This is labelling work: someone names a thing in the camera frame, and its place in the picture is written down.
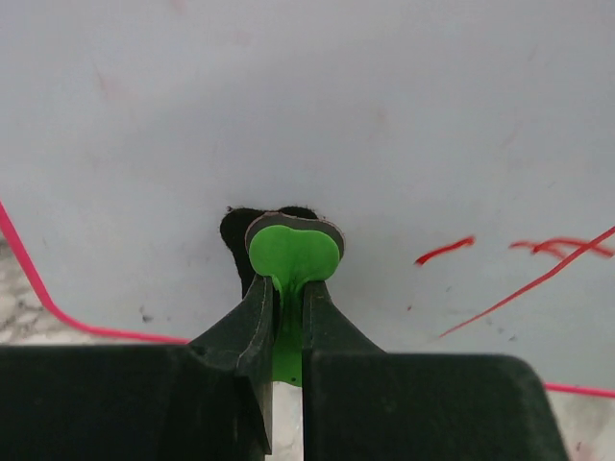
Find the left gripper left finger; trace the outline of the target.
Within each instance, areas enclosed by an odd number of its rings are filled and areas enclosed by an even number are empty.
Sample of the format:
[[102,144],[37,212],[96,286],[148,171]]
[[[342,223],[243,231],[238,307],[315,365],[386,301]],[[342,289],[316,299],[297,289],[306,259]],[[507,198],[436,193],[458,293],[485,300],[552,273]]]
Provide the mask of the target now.
[[272,450],[274,290],[184,345],[6,346],[5,460],[261,460]]

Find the pink framed whiteboard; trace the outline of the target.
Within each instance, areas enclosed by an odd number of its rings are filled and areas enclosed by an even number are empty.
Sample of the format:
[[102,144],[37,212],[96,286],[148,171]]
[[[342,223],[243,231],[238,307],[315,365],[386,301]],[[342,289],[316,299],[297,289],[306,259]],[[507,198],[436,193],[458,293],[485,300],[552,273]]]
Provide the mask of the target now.
[[41,303],[183,342],[229,208],[305,206],[380,347],[614,390],[610,1],[5,1],[1,228]]

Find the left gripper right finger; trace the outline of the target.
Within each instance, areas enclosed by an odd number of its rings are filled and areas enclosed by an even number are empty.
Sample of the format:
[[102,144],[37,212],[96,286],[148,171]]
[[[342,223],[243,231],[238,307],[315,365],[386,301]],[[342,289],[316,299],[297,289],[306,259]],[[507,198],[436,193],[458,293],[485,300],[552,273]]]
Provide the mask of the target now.
[[303,294],[308,460],[564,460],[543,384],[501,354],[385,352],[333,304]]

